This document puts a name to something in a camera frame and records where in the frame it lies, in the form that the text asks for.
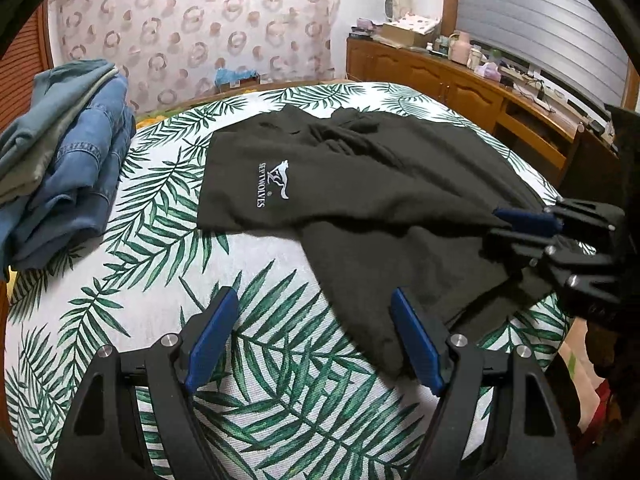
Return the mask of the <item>black pants with white logo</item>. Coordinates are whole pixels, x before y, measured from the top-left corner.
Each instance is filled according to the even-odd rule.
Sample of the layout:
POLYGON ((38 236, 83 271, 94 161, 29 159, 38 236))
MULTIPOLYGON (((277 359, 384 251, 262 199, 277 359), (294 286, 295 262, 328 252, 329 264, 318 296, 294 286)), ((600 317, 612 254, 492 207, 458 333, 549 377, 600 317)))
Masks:
POLYGON ((213 135, 198 226, 294 235, 343 330, 397 377, 408 367, 390 318, 395 289, 472 340, 550 295, 526 266, 485 257, 500 208, 538 212, 542 200, 469 128, 286 106, 213 135))

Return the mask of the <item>wooden sideboard cabinet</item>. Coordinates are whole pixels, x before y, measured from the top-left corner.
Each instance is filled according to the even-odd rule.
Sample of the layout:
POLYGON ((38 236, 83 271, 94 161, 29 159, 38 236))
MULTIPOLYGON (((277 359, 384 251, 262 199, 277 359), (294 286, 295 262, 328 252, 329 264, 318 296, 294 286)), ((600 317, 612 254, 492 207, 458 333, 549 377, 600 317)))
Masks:
POLYGON ((443 58, 372 40, 346 40, 346 75, 403 84, 480 126, 560 185, 578 125, 498 82, 443 58))

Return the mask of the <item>leaf print bed sheet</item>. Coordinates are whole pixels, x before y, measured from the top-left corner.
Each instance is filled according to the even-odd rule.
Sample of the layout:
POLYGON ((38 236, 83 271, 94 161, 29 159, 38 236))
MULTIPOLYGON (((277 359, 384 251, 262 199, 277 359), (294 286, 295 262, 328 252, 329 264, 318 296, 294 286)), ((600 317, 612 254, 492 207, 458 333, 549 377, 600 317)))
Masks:
POLYGON ((14 440, 48 478, 82 374, 104 344, 127 351, 178 332, 222 286, 240 317, 194 410, 233 479, 397 479, 436 401, 378 374, 338 324, 294 240, 196 227, 209 140, 294 105, 326 117, 384 110, 478 127, 400 84, 340 82, 230 96, 140 129, 105 236, 18 276, 6 324, 14 440))

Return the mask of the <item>pink thermos jug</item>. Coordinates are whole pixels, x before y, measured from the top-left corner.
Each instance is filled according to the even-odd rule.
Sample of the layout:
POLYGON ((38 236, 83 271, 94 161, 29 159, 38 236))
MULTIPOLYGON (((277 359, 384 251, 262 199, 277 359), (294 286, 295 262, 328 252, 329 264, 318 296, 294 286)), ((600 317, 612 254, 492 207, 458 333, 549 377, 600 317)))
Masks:
POLYGON ((448 58, 452 62, 466 65, 468 64, 471 48, 470 35, 467 32, 455 30, 449 36, 448 58))

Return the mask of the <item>folded blue denim jeans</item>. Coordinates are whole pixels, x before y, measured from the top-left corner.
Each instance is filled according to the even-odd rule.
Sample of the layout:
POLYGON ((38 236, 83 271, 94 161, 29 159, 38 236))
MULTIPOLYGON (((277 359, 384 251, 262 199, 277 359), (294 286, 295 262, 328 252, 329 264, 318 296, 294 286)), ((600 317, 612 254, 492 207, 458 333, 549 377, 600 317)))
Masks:
POLYGON ((67 129, 32 195, 1 207, 1 277, 43 269, 62 249, 101 236, 136 133, 127 81, 102 84, 67 129))

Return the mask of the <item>grey roller window blind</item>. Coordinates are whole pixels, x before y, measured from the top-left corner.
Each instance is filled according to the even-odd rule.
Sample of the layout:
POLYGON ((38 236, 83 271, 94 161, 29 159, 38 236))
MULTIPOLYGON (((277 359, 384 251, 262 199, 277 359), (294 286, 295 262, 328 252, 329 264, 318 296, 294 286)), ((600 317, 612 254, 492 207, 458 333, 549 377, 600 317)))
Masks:
POLYGON ((555 77, 599 122, 622 100, 628 56, 588 0, 458 0, 457 28, 555 77))

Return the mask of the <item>cardboard box on cabinet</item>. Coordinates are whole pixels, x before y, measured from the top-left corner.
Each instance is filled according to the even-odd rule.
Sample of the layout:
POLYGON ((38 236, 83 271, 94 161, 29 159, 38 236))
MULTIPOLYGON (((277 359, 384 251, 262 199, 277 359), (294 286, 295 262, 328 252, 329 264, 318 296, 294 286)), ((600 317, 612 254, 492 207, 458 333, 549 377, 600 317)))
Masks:
POLYGON ((385 23, 380 36, 401 47, 425 48, 440 31, 440 19, 407 13, 397 21, 385 23))

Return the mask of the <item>folded grey-green pants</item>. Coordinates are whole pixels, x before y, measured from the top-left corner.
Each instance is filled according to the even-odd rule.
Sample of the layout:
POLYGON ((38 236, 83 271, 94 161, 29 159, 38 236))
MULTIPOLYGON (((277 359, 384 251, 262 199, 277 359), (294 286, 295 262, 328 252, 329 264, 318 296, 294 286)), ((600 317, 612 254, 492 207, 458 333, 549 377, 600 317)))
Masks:
POLYGON ((107 81, 112 62, 79 60, 34 78, 29 110, 1 133, 1 201, 26 196, 40 185, 68 127, 107 81))

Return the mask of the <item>blue item in box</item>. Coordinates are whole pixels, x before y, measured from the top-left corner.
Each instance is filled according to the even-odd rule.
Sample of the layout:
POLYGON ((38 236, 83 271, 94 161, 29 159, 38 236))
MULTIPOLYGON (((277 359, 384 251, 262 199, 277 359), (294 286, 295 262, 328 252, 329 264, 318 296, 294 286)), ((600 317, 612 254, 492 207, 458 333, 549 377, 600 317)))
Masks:
POLYGON ((256 70, 228 70, 228 68, 218 68, 214 78, 215 88, 218 92, 226 92, 259 83, 260 75, 256 70))

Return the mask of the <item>pink patterned curtain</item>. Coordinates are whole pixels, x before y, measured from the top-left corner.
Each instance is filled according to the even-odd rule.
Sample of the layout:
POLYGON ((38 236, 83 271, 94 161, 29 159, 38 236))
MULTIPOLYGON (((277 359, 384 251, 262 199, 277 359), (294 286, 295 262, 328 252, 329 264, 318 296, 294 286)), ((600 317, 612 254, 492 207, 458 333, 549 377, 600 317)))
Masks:
POLYGON ((138 113, 216 92, 220 70, 267 82, 330 79, 341 0, 49 0, 62 62, 105 58, 138 113))

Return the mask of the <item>wooden slatted headboard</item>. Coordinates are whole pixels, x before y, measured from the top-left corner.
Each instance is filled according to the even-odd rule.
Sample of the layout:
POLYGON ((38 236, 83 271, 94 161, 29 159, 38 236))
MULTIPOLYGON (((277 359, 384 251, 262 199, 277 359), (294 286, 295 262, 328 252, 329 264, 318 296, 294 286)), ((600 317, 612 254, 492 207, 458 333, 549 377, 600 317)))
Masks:
POLYGON ((1 59, 1 131, 29 110, 35 76, 52 67, 48 5, 43 1, 1 59))

